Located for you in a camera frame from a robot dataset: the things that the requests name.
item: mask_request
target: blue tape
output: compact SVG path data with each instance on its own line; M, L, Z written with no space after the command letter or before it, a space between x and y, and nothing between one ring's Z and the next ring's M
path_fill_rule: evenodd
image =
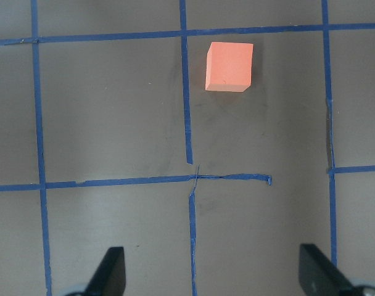
M29 191L39 190L39 184L17 184L17 185L0 185L0 192L2 191Z
M187 30L188 36L222 35L222 34L260 34L260 33L282 33L301 31L321 31L322 25L296 25L276 27L247 27L247 28L222 28L222 29L198 29Z
M375 23L348 23L348 24L328 24L327 30L370 30L375 29ZM71 35L71 36L45 36L27 37L15 39L0 39L0 46L24 44L24 43L61 43L80 41L107 41L125 39L147 39L147 38L169 38L180 36L204 36L223 34L260 34L260 33L282 33L301 31L322 31L323 25L296 25L278 27L247 27L247 28L222 28L222 29L198 29L198 30L178 30L178 31L155 31L137 33L115 33L115 34L93 34L93 35Z
M183 85L183 115L185 125L186 162L193 164L192 127L190 116L189 94L189 61L188 37L186 36L186 2L179 0L179 17L181 21L181 54L182 54L182 85Z
M47 218L47 198L46 189L41 189L41 222L42 222L42 240L44 249L44 268L45 268L45 286L46 295L52 296L52 271L51 271L51 248L49 246L49 225Z
M36 0L31 0L31 34L38 36L38 5Z
M322 0L322 23L323 26L329 25L329 9L328 9L328 0Z
M40 43L58 43L58 42L78 42L78 41L107 41L107 40L126 40L126 39L150 39L150 38L169 38L181 36L180 31L156 31L142 33L116 33L116 34L95 34L95 35L72 35L72 36L50 36L40 37Z
M39 76L39 46L33 44L33 75L34 75L34 97L35 97L35 123L38 153L39 183L45 188L45 162L44 162L44 139L42 129L42 103L41 103L41 78Z
M34 38L38 36L38 6L36 0L31 0L31 34ZM49 225L47 218L47 200L46 200L46 177L44 161L44 138L42 128L42 104L41 104L41 78L39 75L39 45L37 39L33 42L33 79L34 79L34 98L35 98L35 123L38 154L38 176L40 185L41 200L41 222L43 233L44 250L44 270L46 295L52 296L52 273L51 273L51 252L49 246Z
M182 84L183 84L183 115L185 125L186 161L193 164L192 151L192 128L190 116L190 94L189 94L189 62L188 62L188 38L182 36Z
M329 143L331 169L329 170L329 199L330 199L330 245L331 261L337 265L337 210L336 210L336 180L333 168L336 166L333 148L333 107L331 91L331 60L330 60L330 37L329 37L329 11L328 1L322 0L323 21L323 56L324 56L324 81L326 87L326 103L329 112Z
M337 266L337 204L336 204L336 179L334 173L329 174L330 184L330 245L331 261Z
M182 175L182 176L159 176L149 178L128 178L128 179L108 179L108 180L90 180L85 182L49 182L46 183L47 189L57 188L75 188L75 187L99 187L99 186L117 186L117 185L135 185L135 184L155 184L155 183L174 183L188 182L192 179L228 179L228 180L258 180L266 181L272 184L272 177L260 174L236 174L226 176L215 175Z
M340 23L330 24L329 30L372 30L375 29L375 23Z
M181 30L186 30L186 1L185 0L179 0L179 17L181 21Z
M363 166L345 166L334 168L335 174L344 174L344 173L364 173L368 171L375 171L375 165L363 165Z
M98 187L98 186L115 186L115 185L135 185L135 184L155 184L155 183L173 183L186 182L192 179L191 175L185 176L163 176L149 178L128 178L128 179L108 179L108 180L91 180L85 182L53 182L46 183L48 189L55 188L74 188L74 187Z
M190 253L192 273L192 296L197 296L196 287L196 188L199 178L199 167L197 167L194 187L189 195L189 225L190 225Z

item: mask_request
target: grid line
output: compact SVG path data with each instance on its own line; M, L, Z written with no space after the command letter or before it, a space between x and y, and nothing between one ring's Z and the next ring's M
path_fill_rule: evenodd
M41 204L41 224L44 251L45 288L46 296L52 296L51 251L49 246L49 220L47 217L44 136L42 127L41 78L39 74L39 44L38 42L36 42L38 37L38 5L36 0L31 0L31 34L34 38L34 42L32 42L33 81L38 156L39 199Z
M185 145L186 145L186 161L193 164L192 151L192 131L190 116L190 94L189 94L189 60L188 60L188 37L186 36L186 1L179 0L179 13L181 19L181 55L182 55L182 84L183 84L183 114L185 125ZM191 277L192 277L192 296L197 296L196 287L196 201L195 189L197 186L197 177L199 175L199 167L197 167L196 182L189 196L189 232L190 232L190 258L191 258Z
M330 158L330 171L336 166L333 149L333 106L331 92L331 60L330 60L330 36L329 36L329 11L328 0L322 0L323 21L323 58L324 58L324 83L326 88L326 104L328 107L328 141ZM330 206L330 250L331 261L337 266L337 210L336 210L336 180L334 174L329 174L329 206Z
M129 39L171 38L182 36L207 36L224 34L260 34L282 32L309 32L309 31L342 31L342 30L375 30L375 23L335 23L324 25L294 25L294 26L269 26L269 27L239 27L222 29L197 29L176 31L151 31L135 33L111 33L93 35L61 35L61 36L37 36L0 39L0 46L17 45L26 43L63 43L85 41L111 41Z

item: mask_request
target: grid square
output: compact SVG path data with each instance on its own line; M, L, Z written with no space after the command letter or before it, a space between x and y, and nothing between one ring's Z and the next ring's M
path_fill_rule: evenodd
M0 192L0 296L45 294L39 192Z
M38 11L39 32L47 36L180 29L174 0L38 0Z
M30 1L0 0L0 39L30 36Z
M205 91L211 41L253 43L252 85ZM326 171L326 101L320 32L189 38L192 145L201 172Z
M330 23L375 23L375 0L328 0Z
M338 265L375 283L375 173L336 175Z
M375 165L375 30L331 32L338 167Z
M299 244L329 255L328 178L274 172L256 181L199 181L196 266L199 295L303 295Z
M31 46L0 47L0 185L38 183Z
M41 48L48 181L191 173L178 38Z
M321 1L190 0L186 1L187 28L236 28L322 23Z
M48 191L54 292L88 282L105 251L123 246L124 295L191 295L191 187L190 182Z

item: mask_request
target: cube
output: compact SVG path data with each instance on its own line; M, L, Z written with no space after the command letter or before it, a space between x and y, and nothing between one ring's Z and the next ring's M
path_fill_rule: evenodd
M243 92L251 83L253 44L212 42L207 54L206 91Z

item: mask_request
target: blue tape line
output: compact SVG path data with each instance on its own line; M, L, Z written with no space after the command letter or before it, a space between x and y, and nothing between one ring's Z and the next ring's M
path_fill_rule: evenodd
M187 182L192 179L228 179L228 180L258 180L266 181L272 184L272 177L260 174L236 174L226 176L215 175L182 175L182 176L159 176L149 178L128 178L128 179L108 179L108 180L90 180L85 182L48 182L47 189L57 188L75 188L75 187L99 187L99 186L117 186L117 185L135 185L135 184L156 184L156 183L174 183Z
M16 184L16 185L0 185L0 192L2 191L29 191L39 190L39 184Z
M331 261L337 266L337 204L336 204L336 179L334 173L329 174L330 192L330 245Z
M329 30L373 30L375 23L340 23L330 24Z
M348 24L329 24L328 30L371 30L375 29L375 23L348 23ZM204 36L204 35L223 35L223 34L260 34L260 33L282 33L282 32L301 32L301 31L322 31L322 25L296 25L279 27L247 27L247 28L222 28L222 29L198 29L186 31L155 31L155 32L137 32L137 33L115 33L115 34L93 34L93 35L71 35L71 36L45 36L45 37L27 37L15 39L0 39L0 46L24 44L24 43L61 43L61 42L80 42L80 41L107 41L107 40L125 40L125 39L147 39L147 38L169 38L180 36Z
M181 21L181 30L186 31L186 1L185 0L179 0L179 17Z
M38 6L36 0L31 0L31 34L34 38L38 36ZM35 97L35 123L38 153L38 176L40 185L39 196L41 200L41 224L43 233L45 286L46 295L52 296L51 252L49 246L49 225L46 206L46 177L44 161L44 139L42 128L41 78L39 75L39 45L37 40L33 42L32 50Z
M189 225L190 225L190 253L191 253L191 273L192 273L192 296L197 296L196 287L196 188L199 178L199 168L197 168L196 181L192 192L189 195Z
M326 27L329 25L329 9L328 9L328 0L322 0L322 23Z
M97 186L115 186L115 185L135 185L135 184L155 184L155 183L172 183L186 182L192 179L191 175L186 176L164 176L150 178L128 178L128 179L108 179L108 180L91 180L85 182L53 182L46 183L48 189L55 188L74 188L74 187L97 187Z
M47 218L47 198L46 189L39 192L41 199L41 222L42 222L42 240L44 249L44 268L46 295L52 296L52 271L51 271L51 248L49 246L49 225Z
M116 33L116 34L95 34L95 35L72 35L72 36L48 36L40 37L40 43L77 42L77 41L107 41L125 39L148 39L148 38L169 38L181 36L180 31L156 31L142 33Z
M337 265L337 210L336 210L336 180L333 168L336 166L333 148L333 108L331 92L331 60L330 60L330 37L329 37L329 11L328 1L322 0L323 21L323 56L324 56L324 81L326 86L326 103L329 112L329 142L331 169L329 171L329 199L330 199L330 245L331 261Z
M363 166L345 166L334 168L335 174L344 174L344 173L364 173L367 171L375 171L375 165L363 165Z
M31 0L31 33L38 36L38 5L36 0Z
M236 174L226 176L200 175L199 179L228 179L228 180L260 180L266 181L268 185L272 185L273 178L269 175L260 174Z
M189 59L188 37L186 36L186 1L179 0L179 17L181 21L181 54L182 54L182 85L183 85L183 115L185 125L186 162L193 164L192 126L190 115L189 94Z
M188 62L188 37L181 38L182 49L182 84L183 84L183 115L185 125L185 146L186 161L193 164L192 150L192 128L190 116L190 95L189 95L189 62Z
M321 31L322 25L296 25L276 27L247 27L247 28L222 28L222 29L198 29L187 30L188 36L222 35L222 34L260 34L260 33L282 33L301 31Z
M41 103L41 78L39 76L39 46L33 44L33 74L34 74L34 97L35 97L35 123L38 153L39 183L45 188L45 162L44 162L44 139L42 129L42 103Z

